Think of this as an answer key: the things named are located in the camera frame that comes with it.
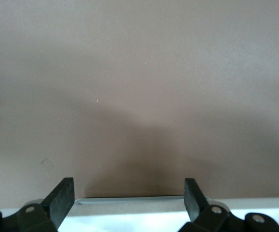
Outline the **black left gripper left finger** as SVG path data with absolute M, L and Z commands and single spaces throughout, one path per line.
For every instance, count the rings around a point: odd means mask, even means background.
M 30 203 L 10 216 L 0 211 L 0 232 L 56 232 L 74 204 L 74 180 L 66 177 L 40 203 Z

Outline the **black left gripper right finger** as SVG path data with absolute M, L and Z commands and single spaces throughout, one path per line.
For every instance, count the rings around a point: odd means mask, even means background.
M 185 178 L 184 205 L 190 221 L 181 232 L 279 232 L 270 216 L 247 213 L 244 219 L 217 204 L 209 204 L 194 178 Z

